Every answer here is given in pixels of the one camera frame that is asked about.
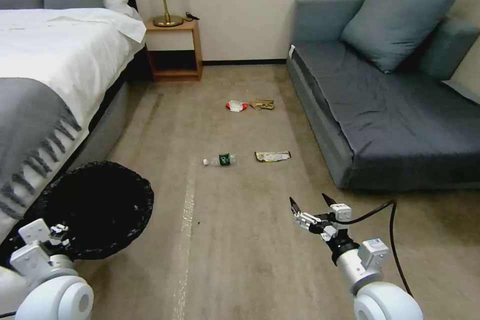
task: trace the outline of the beige carpet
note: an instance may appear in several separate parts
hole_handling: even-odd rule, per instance
[[[275,109],[225,109],[255,98]],[[397,198],[397,249],[425,319],[479,318],[479,192],[336,189],[284,65],[207,67],[199,83],[137,84],[131,99],[111,160],[150,180],[155,206],[129,248],[79,265],[95,291],[93,319],[353,319],[328,247],[292,221],[289,196],[320,213],[322,192],[358,216]],[[254,158],[285,150],[292,159]],[[238,163],[202,165],[223,152]],[[388,219],[354,225],[352,236],[388,243]],[[392,257],[384,273],[401,284]]]

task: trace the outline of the blue throw pillow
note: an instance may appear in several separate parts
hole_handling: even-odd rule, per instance
[[[455,0],[365,0],[341,40],[392,72],[430,34]]]

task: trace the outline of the gray sofa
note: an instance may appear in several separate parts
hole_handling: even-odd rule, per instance
[[[480,105],[447,86],[480,30],[445,18],[393,73],[340,42],[364,0],[296,0],[288,71],[335,185],[480,188]]]

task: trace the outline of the black cable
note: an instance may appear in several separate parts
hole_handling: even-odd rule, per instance
[[[394,219],[395,219],[395,211],[397,210],[397,202],[393,203],[393,207],[391,208],[390,213],[390,224],[389,224],[389,232],[390,232],[390,245],[391,245],[391,252],[393,253],[393,258],[395,259],[396,268],[398,269],[398,273],[400,274],[401,281],[403,286],[405,287],[406,292],[413,298],[412,291],[410,290],[409,284],[407,283],[407,279],[405,278],[404,271],[400,266],[399,256],[397,255],[397,249],[395,248],[395,240],[394,240]]]
[[[405,287],[406,292],[413,298],[414,296],[412,295],[412,291],[410,290],[409,284],[407,283],[407,279],[405,278],[404,271],[402,270],[402,266],[400,265],[400,260],[399,260],[398,254],[397,254],[397,249],[395,247],[394,220],[395,220],[395,212],[397,211],[397,201],[390,200],[390,201],[380,205],[376,209],[374,209],[370,212],[367,212],[365,215],[362,215],[362,216],[356,218],[355,220],[339,221],[339,220],[336,220],[336,219],[331,219],[330,221],[335,222],[337,224],[341,224],[341,225],[356,224],[356,223],[359,223],[359,222],[361,222],[365,219],[368,219],[369,217],[375,215],[376,213],[382,211],[383,209],[388,208],[390,205],[393,205],[392,208],[391,208],[390,223],[389,223],[389,227],[388,227],[388,230],[389,230],[389,233],[390,233],[391,252],[393,253],[393,258],[395,259],[396,268],[398,269],[398,273],[400,274],[403,286]]]
[[[14,316],[17,312],[14,311],[14,312],[7,312],[7,313],[4,313],[4,314],[1,314],[0,315],[0,319],[4,319],[4,318],[8,318],[10,316]]]
[[[376,209],[370,211],[370,212],[367,212],[365,215],[362,215],[360,216],[359,218],[356,218],[355,220],[350,220],[350,221],[339,221],[339,220],[332,220],[333,222],[337,223],[337,224],[341,224],[341,225],[352,225],[352,224],[356,224],[356,223],[359,223],[365,219],[368,219],[369,217],[375,215],[376,213],[382,211],[383,209],[385,208],[388,208],[390,205],[392,204],[396,204],[397,202],[395,200],[390,200],[386,203],[384,203],[383,205],[380,205],[379,207],[377,207]]]

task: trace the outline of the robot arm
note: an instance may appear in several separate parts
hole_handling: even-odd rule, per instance
[[[66,255],[50,256],[46,248],[67,248],[68,230],[61,224],[49,229],[43,219],[37,219],[18,231],[25,246],[10,257],[18,273],[0,267],[0,314],[13,307],[15,320],[90,319],[92,288],[78,276]]]
[[[290,198],[295,221],[305,230],[320,235],[331,250],[331,259],[340,269],[353,295],[357,320],[423,320],[415,299],[400,287],[383,282],[382,264],[389,248],[379,238],[360,246],[350,238],[352,209],[323,195],[329,213],[302,212]]]

